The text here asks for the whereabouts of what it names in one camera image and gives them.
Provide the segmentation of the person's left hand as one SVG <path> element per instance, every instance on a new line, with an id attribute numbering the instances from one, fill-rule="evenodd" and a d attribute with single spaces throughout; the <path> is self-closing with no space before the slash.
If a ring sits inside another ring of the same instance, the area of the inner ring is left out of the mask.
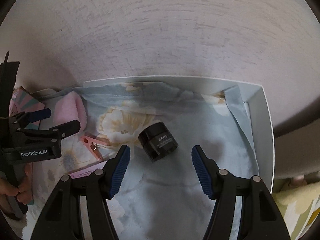
<path id="1" fill-rule="evenodd" d="M 25 175 L 18 187 L 8 183 L 6 180 L 1 179 L 1 209 L 10 210 L 9 202 L 6 196 L 17 197 L 18 202 L 22 204 L 29 204 L 33 200 L 32 195 L 32 181 L 31 172 L 32 165 L 26 164 L 24 168 Z"/>

